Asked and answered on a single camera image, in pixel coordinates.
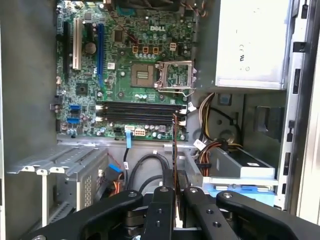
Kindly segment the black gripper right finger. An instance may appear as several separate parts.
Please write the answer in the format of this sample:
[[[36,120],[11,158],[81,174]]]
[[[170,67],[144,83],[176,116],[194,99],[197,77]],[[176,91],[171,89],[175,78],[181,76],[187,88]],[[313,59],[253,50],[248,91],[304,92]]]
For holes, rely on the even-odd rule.
[[[281,211],[234,191],[221,191],[215,204],[198,187],[184,189],[183,195],[196,218],[196,223],[208,240],[237,240],[220,209],[244,218],[255,229],[264,230],[280,240],[318,240],[320,226]]]

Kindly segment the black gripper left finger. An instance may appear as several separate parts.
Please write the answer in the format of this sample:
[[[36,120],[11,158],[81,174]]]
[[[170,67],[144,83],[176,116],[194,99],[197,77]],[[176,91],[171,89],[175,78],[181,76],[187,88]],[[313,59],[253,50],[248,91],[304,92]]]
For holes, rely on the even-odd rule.
[[[157,187],[147,208],[142,239],[169,240],[173,234],[175,192],[170,187]],[[127,212],[141,207],[143,195],[125,190],[94,203],[23,237],[25,240],[86,240],[92,235],[107,236],[121,224]]]

